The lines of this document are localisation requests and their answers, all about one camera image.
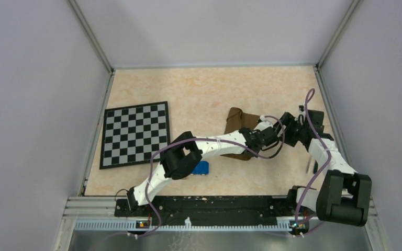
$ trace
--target checkerboard pattern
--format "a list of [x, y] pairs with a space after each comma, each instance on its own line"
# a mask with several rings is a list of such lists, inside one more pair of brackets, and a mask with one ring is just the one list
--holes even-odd
[[150, 162], [170, 144], [167, 102], [105, 110], [100, 169]]

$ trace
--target blue block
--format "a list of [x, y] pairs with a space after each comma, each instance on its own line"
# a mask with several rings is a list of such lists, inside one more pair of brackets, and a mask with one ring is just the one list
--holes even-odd
[[207, 161], [201, 161], [193, 169], [192, 174], [194, 175], [207, 175], [209, 174], [209, 163]]

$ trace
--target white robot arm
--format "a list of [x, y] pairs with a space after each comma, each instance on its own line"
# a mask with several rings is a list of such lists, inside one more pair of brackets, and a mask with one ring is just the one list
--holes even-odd
[[[247, 138], [250, 138], [250, 135], [260, 135], [260, 132], [265, 132], [265, 131], [271, 131], [270, 138], [266, 137], [263, 138], [264, 140], [264, 145], [270, 145], [277, 139], [277, 135], [274, 134], [273, 132], [273, 124], [270, 123], [264, 116], [260, 117], [260, 122], [258, 125], [255, 127], [253, 132], [244, 130], [240, 132], [240, 130], [237, 130], [235, 132], [231, 132], [228, 134], [224, 135], [219, 135], [219, 136], [214, 136], [214, 137], [195, 137], [195, 138], [202, 138], [202, 139], [213, 139], [215, 142], [212, 141], [194, 141], [192, 144], [194, 144], [196, 151], [200, 151], [201, 153], [201, 159], [207, 159], [211, 158], [214, 156], [219, 156], [219, 155], [224, 155], [224, 154], [242, 154], [245, 152], [245, 149], [241, 146], [231, 144], [231, 143], [224, 143], [221, 142], [221, 140], [226, 140], [226, 141], [231, 141], [235, 142], [241, 145], [249, 145], [249, 139], [246, 139], [244, 135], [247, 136]], [[146, 200], [146, 185], [149, 183], [149, 188], [147, 191], [148, 197], [150, 200], [153, 200], [153, 198], [157, 195], [157, 193], [163, 189], [166, 185], [172, 182], [172, 180], [176, 179], [181, 179], [186, 176], [188, 176], [193, 168], [196, 166], [191, 165], [192, 169], [188, 168], [190, 172], [185, 172], [182, 176], [181, 175], [173, 175], [171, 176], [169, 172], [170, 168], [165, 168], [166, 165], [166, 159], [163, 161], [160, 161], [158, 165], [156, 166], [155, 170], [153, 171], [152, 178], [149, 183], [149, 179], [144, 180], [140, 185], [132, 188], [133, 190], [133, 197], [130, 197], [129, 200], [132, 200], [132, 205], [135, 206], [142, 206], [147, 203]]]
[[[225, 143], [245, 145], [253, 152], [258, 153], [263, 147], [268, 147], [278, 140], [279, 134], [284, 130], [284, 143], [295, 146], [301, 142], [319, 166], [322, 166], [331, 153], [329, 165], [324, 170], [325, 179], [320, 191], [309, 189], [301, 206], [310, 208], [317, 213], [323, 221], [363, 226], [367, 221], [369, 201], [371, 194], [371, 180], [367, 175], [358, 174], [343, 159], [331, 135], [323, 132], [322, 125], [324, 113], [309, 110], [309, 116], [315, 130], [325, 142], [324, 149], [320, 141], [312, 133], [308, 123], [304, 123], [304, 113], [298, 117], [285, 112], [280, 123], [272, 124], [260, 117], [260, 122], [254, 130], [242, 128], [230, 134], [207, 137], [212, 141], [190, 141], [172, 147], [164, 152], [161, 161], [154, 170], [152, 177], [142, 184], [129, 189], [127, 198], [130, 210], [148, 204], [146, 199], [146, 185], [149, 184], [147, 194], [150, 201], [157, 193], [172, 180], [187, 177], [202, 159], [223, 154], [251, 154], [241, 146]], [[191, 132], [181, 134], [174, 142], [197, 138]], [[343, 190], [352, 195], [351, 198], [342, 197]], [[288, 200], [293, 200], [297, 206], [305, 188], [294, 186], [288, 193]]]

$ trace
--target gray wall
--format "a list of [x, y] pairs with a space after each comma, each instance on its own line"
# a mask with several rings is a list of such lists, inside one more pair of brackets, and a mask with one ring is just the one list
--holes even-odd
[[51, 250], [108, 74], [66, 1], [0, 1], [0, 250]]
[[354, 167], [402, 250], [402, 1], [364, 1], [323, 69]]
[[77, 2], [114, 67], [316, 63], [351, 3]]

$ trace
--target brown towel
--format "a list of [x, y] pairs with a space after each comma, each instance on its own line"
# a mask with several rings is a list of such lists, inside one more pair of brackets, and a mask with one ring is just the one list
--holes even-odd
[[[226, 129], [224, 134], [231, 133], [243, 127], [253, 130], [258, 124], [260, 116], [244, 113], [240, 108], [230, 108], [229, 115], [227, 116]], [[252, 156], [247, 154], [225, 154], [224, 157], [236, 158], [242, 161], [248, 161]]]

